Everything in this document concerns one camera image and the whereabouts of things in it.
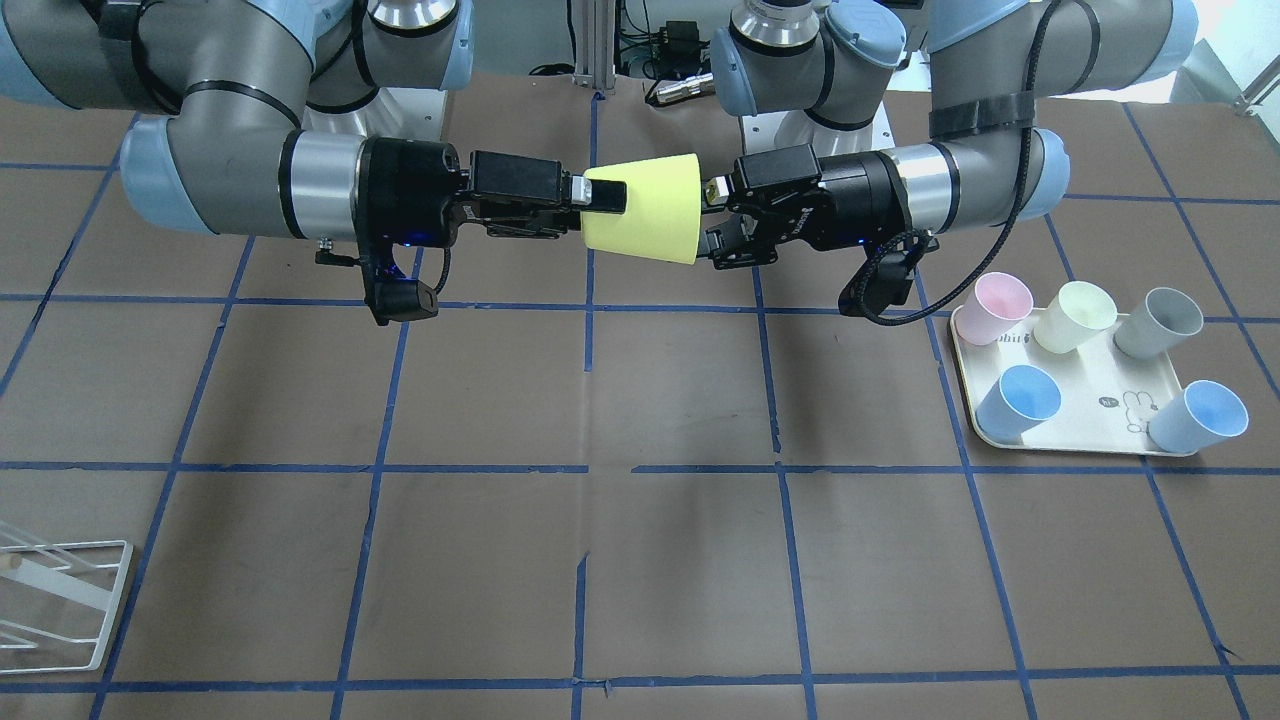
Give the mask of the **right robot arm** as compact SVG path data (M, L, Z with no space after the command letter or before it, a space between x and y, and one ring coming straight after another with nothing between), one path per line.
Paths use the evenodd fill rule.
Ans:
M134 210L169 229L449 247L451 170L422 145L306 129L384 88L458 90L470 1L5 1L3 95L143 113Z

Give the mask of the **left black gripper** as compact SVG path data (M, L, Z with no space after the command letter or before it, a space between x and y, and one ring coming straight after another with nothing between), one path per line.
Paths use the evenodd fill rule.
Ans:
M820 252L874 249L906 228L897 177L877 151L818 158L804 143L740 156L703 183L704 205L740 215L704 231L704 258L730 270L776 263L777 246L794 240Z

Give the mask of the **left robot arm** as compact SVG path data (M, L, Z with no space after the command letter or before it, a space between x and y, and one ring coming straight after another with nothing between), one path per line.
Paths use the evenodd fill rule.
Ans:
M1065 195L1062 141L1037 126L1042 97L1119 90L1188 58L1190 1L934 1L929 138L837 155L809 138L740 158L708 206L731 219L699 254L719 269L774 263L777 247L884 247L905 231L996 227L1042 217ZM742 1L710 41L721 106L782 111L809 129L868 129L906 44L874 1Z

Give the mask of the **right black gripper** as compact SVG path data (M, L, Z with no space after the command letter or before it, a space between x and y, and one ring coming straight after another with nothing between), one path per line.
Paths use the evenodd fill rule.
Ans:
M369 138L358 159L358 246L451 247L460 225L493 237L558 238L580 231L576 213L621 215L627 184L590 179L559 161L453 145Z

